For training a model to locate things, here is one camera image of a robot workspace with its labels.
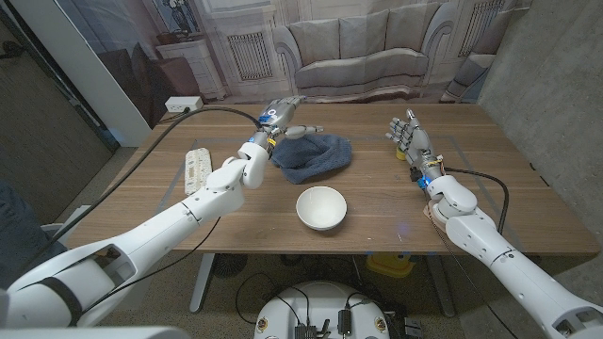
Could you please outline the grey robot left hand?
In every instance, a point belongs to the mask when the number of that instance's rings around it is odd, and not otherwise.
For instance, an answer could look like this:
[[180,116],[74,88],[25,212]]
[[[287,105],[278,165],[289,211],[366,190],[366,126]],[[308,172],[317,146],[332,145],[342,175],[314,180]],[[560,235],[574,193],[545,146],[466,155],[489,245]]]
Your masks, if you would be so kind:
[[296,95],[273,100],[259,116],[260,128],[249,138],[249,142],[267,146],[270,139],[275,139],[278,136],[284,136],[287,139],[298,139],[306,135],[323,132],[323,126],[287,126],[293,120],[295,110],[305,99],[305,96]]

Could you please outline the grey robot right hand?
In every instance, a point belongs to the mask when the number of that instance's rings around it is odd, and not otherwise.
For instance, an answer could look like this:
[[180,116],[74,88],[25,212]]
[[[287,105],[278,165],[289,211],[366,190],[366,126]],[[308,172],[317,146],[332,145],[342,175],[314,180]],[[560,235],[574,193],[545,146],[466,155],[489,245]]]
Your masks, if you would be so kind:
[[427,132],[422,128],[411,108],[406,109],[406,121],[393,118],[390,131],[385,136],[392,140],[411,166],[411,179],[428,186],[434,179],[444,176],[443,157],[432,146]]

